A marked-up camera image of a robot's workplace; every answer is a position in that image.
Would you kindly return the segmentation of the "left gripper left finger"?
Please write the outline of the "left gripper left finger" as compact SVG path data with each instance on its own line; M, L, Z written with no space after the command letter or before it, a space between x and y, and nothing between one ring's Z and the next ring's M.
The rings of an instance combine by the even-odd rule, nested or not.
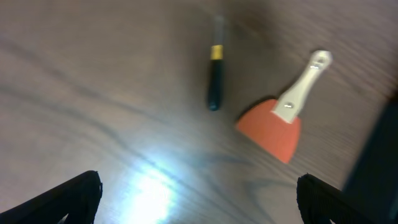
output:
M1 223L81 223L95 221L103 184L88 170L14 208L1 213Z

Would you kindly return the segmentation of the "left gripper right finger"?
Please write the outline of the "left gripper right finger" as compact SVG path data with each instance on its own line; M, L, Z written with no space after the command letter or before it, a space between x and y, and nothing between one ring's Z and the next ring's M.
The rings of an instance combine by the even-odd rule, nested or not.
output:
M372 224L340 190L305 174L297 180L297 204L304 224Z

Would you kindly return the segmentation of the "orange scraper wooden handle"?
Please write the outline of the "orange scraper wooden handle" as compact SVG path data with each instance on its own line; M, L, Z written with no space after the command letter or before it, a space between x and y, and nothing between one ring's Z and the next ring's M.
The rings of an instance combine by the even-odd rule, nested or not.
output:
M259 103L245 112L236 123L237 130L283 163L289 163L301 132L299 114L315 82L331 65L330 51L312 53L297 81L278 99Z

